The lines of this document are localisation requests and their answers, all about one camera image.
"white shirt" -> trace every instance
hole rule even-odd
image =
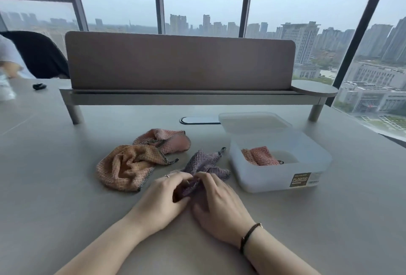
[[[35,76],[28,71],[23,58],[14,45],[14,42],[2,35],[0,35],[0,61],[15,62],[21,67],[20,71],[18,71],[20,77],[24,79],[35,79]]]

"left hand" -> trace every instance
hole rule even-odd
[[[124,217],[130,225],[135,225],[142,239],[164,229],[186,207],[190,197],[173,202],[175,188],[193,178],[186,172],[172,172],[152,182],[138,203]]]

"desk surface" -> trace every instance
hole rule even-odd
[[[320,185],[259,194],[227,181],[256,221],[322,274],[404,274],[406,149],[325,107],[317,123],[310,106],[82,107],[73,126],[58,87],[69,81],[14,80],[17,98],[0,103],[0,273],[51,274],[121,218],[140,193],[104,188],[99,160],[151,128],[185,130],[192,141],[181,169],[198,149],[228,146],[221,125],[182,125],[184,116],[271,111],[327,149],[333,163]],[[227,155],[219,162],[228,167]],[[251,274],[238,251],[208,236],[189,210],[142,242],[119,274]]]

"pink towel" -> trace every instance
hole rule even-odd
[[[279,161],[271,155],[266,146],[253,149],[242,149],[241,152],[244,155],[245,159],[252,165],[280,165]]]

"hand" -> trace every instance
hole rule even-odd
[[[198,172],[195,176],[203,181],[206,188],[209,212],[195,204],[193,215],[215,238],[239,248],[241,238],[255,225],[254,220],[235,191],[218,176],[206,172]]]
[[[141,230],[141,239],[164,229],[188,204],[190,197],[173,202],[175,188],[193,176],[186,172],[172,172],[152,182],[131,211],[124,217]]]

